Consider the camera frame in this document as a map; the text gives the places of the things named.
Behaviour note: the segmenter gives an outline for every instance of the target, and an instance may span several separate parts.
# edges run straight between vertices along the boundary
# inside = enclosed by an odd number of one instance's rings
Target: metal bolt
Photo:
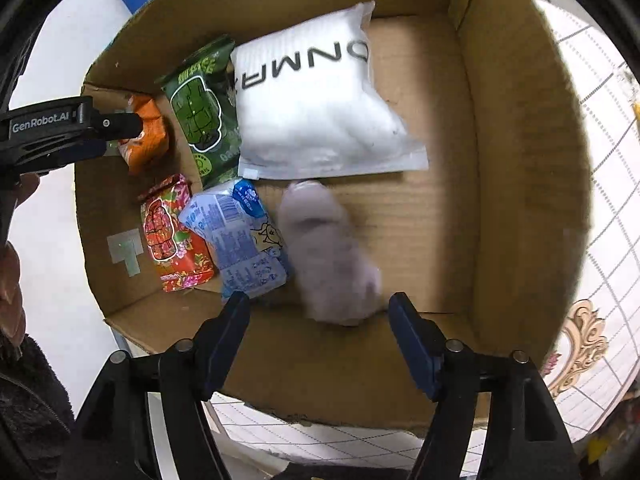
[[[193,341],[191,339],[180,339],[180,341],[175,344],[175,349],[178,352],[188,352],[192,348]]]
[[[111,357],[109,357],[109,361],[111,361],[115,365],[119,365],[127,358],[127,353],[124,350],[116,350]]]
[[[447,347],[447,350],[450,352],[462,352],[465,346],[462,344],[462,341],[458,341],[457,339],[448,339],[444,344]]]
[[[529,362],[529,356],[525,354],[522,350],[516,350],[513,353],[513,359],[514,361],[516,361],[517,363],[520,363],[521,365]]]

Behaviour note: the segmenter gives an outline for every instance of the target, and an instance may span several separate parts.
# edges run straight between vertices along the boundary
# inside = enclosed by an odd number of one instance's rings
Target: dark fuzzy jacket
[[[27,336],[20,348],[21,359],[0,359],[0,418],[33,477],[53,480],[74,415],[37,343]]]

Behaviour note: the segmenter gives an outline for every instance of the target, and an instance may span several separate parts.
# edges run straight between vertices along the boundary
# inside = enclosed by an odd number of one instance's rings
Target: patterned tablecloth
[[[575,441],[599,427],[640,364],[640,141],[632,108],[637,83],[600,30],[544,0],[536,3],[572,75],[593,168],[582,275],[543,369]],[[287,424],[222,394],[212,403],[231,439],[293,462],[410,468],[422,445],[403,431]],[[472,433],[463,475],[478,471],[485,435],[484,429]]]

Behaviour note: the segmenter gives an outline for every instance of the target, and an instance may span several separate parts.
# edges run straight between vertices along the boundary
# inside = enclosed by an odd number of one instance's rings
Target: green snack bag
[[[228,35],[204,46],[162,78],[165,95],[187,138],[204,189],[238,175],[240,135]]]

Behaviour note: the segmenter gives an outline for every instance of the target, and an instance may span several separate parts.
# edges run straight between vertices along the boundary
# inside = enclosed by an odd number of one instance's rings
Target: cartoon character print
[[[207,152],[222,140],[222,110],[216,95],[201,76],[185,81],[171,98],[175,116],[187,142],[198,152]]]
[[[260,229],[252,229],[251,234],[254,237],[255,246],[258,251],[266,251],[271,247],[282,248],[282,239],[276,227],[270,222],[264,222]]]
[[[175,256],[178,251],[174,241],[174,223],[162,205],[162,200],[154,200],[146,212],[146,244],[153,259],[162,262]]]

